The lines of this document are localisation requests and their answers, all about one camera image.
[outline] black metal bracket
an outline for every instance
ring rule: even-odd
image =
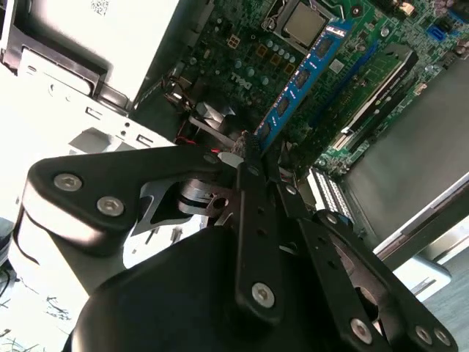
[[[245,321],[284,329],[294,301],[282,284],[287,252],[314,283],[316,290],[301,294],[317,298],[320,329],[334,350],[457,351],[449,332],[347,225],[327,211],[309,213],[296,188],[281,181],[276,157],[267,154],[262,167],[255,141],[244,138],[248,153],[237,169],[191,145],[44,160],[29,172],[23,206],[37,225],[98,256],[115,253],[131,233],[204,211],[213,233],[235,238],[234,302]],[[57,184],[63,174],[78,180],[73,189]],[[118,199],[121,211],[103,212],[103,197]]]
[[[375,301],[381,332],[392,348],[457,351],[456,341],[443,324],[346,224],[327,211],[316,213],[314,220],[329,230],[330,239],[340,253],[352,285],[364,289]]]
[[[110,255],[134,227],[143,232],[158,226],[151,219],[170,186],[191,179],[216,180],[224,172],[234,174],[216,154],[194,146],[45,159],[29,170],[23,206],[40,226],[84,251]],[[54,179],[63,174],[75,175],[82,186],[61,190]],[[142,209],[140,199],[146,196],[151,202]],[[122,214],[100,212],[97,202],[103,197],[118,199]]]

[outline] black mounting arm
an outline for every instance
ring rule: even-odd
[[[191,214],[210,217],[102,285],[71,350],[457,351],[345,224],[306,210],[275,159],[228,165],[182,146],[35,164],[23,216],[91,256]]]

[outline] screw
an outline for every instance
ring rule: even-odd
[[[367,345],[372,344],[372,333],[363,321],[357,318],[353,318],[350,322],[350,327],[352,328],[353,334],[355,334],[355,336],[358,337],[363,343],[366,343]]]
[[[220,159],[218,159],[216,156],[212,154],[205,154],[204,159],[205,161],[208,161],[211,164],[218,164],[218,162],[220,161]]]
[[[432,337],[430,336],[428,331],[422,328],[421,326],[416,326],[416,333],[417,336],[420,337],[420,340],[424,341],[427,345],[433,344]]]
[[[72,174],[60,174],[53,179],[53,184],[63,191],[75,192],[79,190],[83,183],[81,180]]]
[[[287,185],[287,187],[285,188],[287,189],[288,193],[293,194],[293,195],[296,194],[296,188],[293,187],[292,185]]]
[[[436,335],[436,337],[437,337],[442,343],[444,343],[444,344],[447,345],[448,347],[451,346],[451,341],[450,341],[449,338],[445,335],[445,333],[442,332],[439,328],[436,328],[436,329],[435,329],[435,335]]]
[[[276,301],[270,287],[261,282],[257,282],[252,287],[252,296],[254,300],[264,308],[272,308]]]
[[[334,215],[328,214],[326,218],[329,220],[329,222],[332,222],[333,224],[337,224],[337,219]]]
[[[259,176],[259,170],[254,166],[248,166],[248,171],[254,176]]]
[[[97,201],[97,209],[107,216],[120,216],[124,213],[124,205],[114,197],[103,197]]]

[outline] sata port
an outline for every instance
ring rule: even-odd
[[[446,39],[446,33],[434,24],[427,29],[426,33],[438,42]]]

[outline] expansion slot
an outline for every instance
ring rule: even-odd
[[[415,84],[415,82],[415,79],[411,79],[406,84],[398,88],[398,90],[392,94],[391,99],[380,109],[380,113],[373,116],[373,118],[348,141],[345,148],[350,153],[354,153],[370,136],[374,134],[388,115],[404,100],[408,90]]]
[[[330,22],[322,31],[310,53],[298,66],[255,131],[263,153],[280,134],[308,91],[328,67],[351,29],[352,21],[335,21]]]
[[[366,51],[366,53],[357,60],[357,62],[352,66],[346,76],[337,84],[337,87],[330,95],[328,100],[318,109],[317,113],[314,114],[311,119],[308,121],[308,125],[311,128],[317,127],[319,122],[324,117],[326,110],[333,104],[335,99],[339,96],[340,92],[349,84],[350,80],[353,78],[355,74],[372,58],[374,53],[378,48],[378,42],[375,41]]]
[[[347,145],[354,133],[359,131],[370,118],[380,114],[382,106],[391,99],[391,93],[409,74],[410,70],[418,61],[418,56],[415,51],[412,51],[404,45],[394,43],[386,48],[384,55],[393,56],[397,59],[397,65],[395,65],[393,70],[386,76],[385,80],[372,91],[371,95],[352,115],[352,118],[344,126],[341,135],[339,135],[334,143],[334,149],[342,149]]]

